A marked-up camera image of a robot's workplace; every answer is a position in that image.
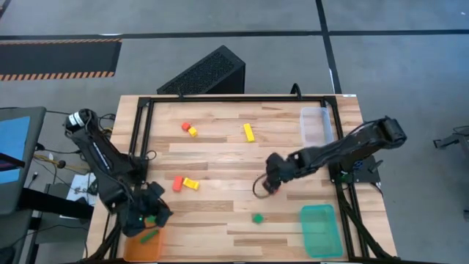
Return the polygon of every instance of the wooden tabletop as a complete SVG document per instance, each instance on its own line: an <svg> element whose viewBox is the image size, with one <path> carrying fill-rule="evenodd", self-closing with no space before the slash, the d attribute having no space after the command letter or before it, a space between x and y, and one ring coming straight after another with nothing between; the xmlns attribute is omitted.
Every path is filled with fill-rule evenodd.
<svg viewBox="0 0 469 264"><path fill-rule="evenodd" d="M129 149L138 99L138 95L126 95L119 103L111 141L123 153ZM337 102L344 133L348 133L362 123L358 99L337 95ZM166 189L162 198L174 211L164 227L161 262L311 260L304 249L299 212L305 205L322 204L331 204L336 210L344 248L337 260L347 259L336 191L327 168L283 184L267 199L257 199L251 191L253 181L265 171L269 154L277 152L285 157L303 146L303 107L319 107L319 103L155 104L148 150L158 156L150 162L147 181L156 181ZM183 122L192 124L199 135L191 138L181 129ZM309 122L312 140L324 144L321 116ZM244 123L251 124L254 143L246 142ZM199 181L199 190L183 187L180 193L173 192L175 176ZM395 255L383 198L369 184L355 186L363 223L384 250ZM253 223L255 213L261 213L265 221ZM90 254L102 242L107 215L97 202L87 240ZM108 231L114 221L112 217ZM350 226L355 254L360 255L356 229L351 222ZM121 235L118 257L123 255L125 239Z"/></svg>

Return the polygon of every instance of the red toy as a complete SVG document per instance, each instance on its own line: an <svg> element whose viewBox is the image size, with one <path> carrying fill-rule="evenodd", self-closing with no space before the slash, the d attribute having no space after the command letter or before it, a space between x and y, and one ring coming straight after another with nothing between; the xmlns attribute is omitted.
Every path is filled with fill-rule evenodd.
<svg viewBox="0 0 469 264"><path fill-rule="evenodd" d="M183 129L184 131L188 131L189 128L191 128L191 124L189 124L189 123L183 123L183 124L182 124L182 129Z"/></svg>
<svg viewBox="0 0 469 264"><path fill-rule="evenodd" d="M182 181L184 178L182 176L176 176L174 177L174 182L173 182L173 191L181 191L182 188Z"/></svg>

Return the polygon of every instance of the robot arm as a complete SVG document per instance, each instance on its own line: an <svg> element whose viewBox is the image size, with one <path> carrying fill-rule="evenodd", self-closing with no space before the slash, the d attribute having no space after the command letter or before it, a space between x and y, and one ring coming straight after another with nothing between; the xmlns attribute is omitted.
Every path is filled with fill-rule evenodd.
<svg viewBox="0 0 469 264"><path fill-rule="evenodd" d="M320 167L339 161L349 172L355 161L365 159L379 149L402 146L407 137L399 123L389 117L365 122L343 139L323 147L305 147L291 153L284 160L279 154L271 154L267 160L266 175L262 186L274 194L281 183L315 173Z"/></svg>
<svg viewBox="0 0 469 264"><path fill-rule="evenodd" d="M65 120L65 136L78 146L97 179L97 192L109 213L118 213L122 232L134 236L145 229L144 218L156 216L163 227L172 214L160 198L164 189L153 182L132 191L130 185L146 182L148 160L120 153L105 137L93 111L82 109Z"/></svg>

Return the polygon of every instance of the yellow block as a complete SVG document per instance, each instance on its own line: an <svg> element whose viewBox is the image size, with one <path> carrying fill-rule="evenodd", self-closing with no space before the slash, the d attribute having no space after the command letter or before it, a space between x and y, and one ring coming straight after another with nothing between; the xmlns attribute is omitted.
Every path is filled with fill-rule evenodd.
<svg viewBox="0 0 469 264"><path fill-rule="evenodd" d="M197 136L197 130L195 128L189 128L188 132L192 137Z"/></svg>
<svg viewBox="0 0 469 264"><path fill-rule="evenodd" d="M254 134L252 133L251 125L249 123L244 124L244 132L248 138L248 142L254 142Z"/></svg>
<svg viewBox="0 0 469 264"><path fill-rule="evenodd" d="M196 182L195 180L191 180L189 178L185 178L184 181L182 182L182 184L184 184L185 186L187 186L189 188L192 188L194 190L198 190L199 185L200 185L199 182Z"/></svg>

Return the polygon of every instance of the concrete floor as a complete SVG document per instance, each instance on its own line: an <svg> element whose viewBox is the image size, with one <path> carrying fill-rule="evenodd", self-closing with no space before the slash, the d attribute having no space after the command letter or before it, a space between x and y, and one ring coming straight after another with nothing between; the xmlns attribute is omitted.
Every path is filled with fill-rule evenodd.
<svg viewBox="0 0 469 264"><path fill-rule="evenodd" d="M469 29L469 4L463 0L323 2L330 30ZM12 0L0 20L0 35L274 29L320 30L315 2ZM459 146L436 150L432 140L468 123L469 35L332 37L331 42L343 93L358 95L363 118L395 117L409 137L402 148L377 154L385 160L380 174L399 256L466 263L466 160ZM114 78L0 82L0 107L115 112L120 95L155 93L222 44L246 62L247 93L286 93L293 82L303 93L333 91L321 37L124 40ZM62 122L62 116L48 114L40 141L51 149L74 150ZM43 190L52 176L37 166L34 171L40 176L33 188ZM60 173L72 179L71 173ZM37 263L78 260L83 247L83 241L41 246Z"/></svg>

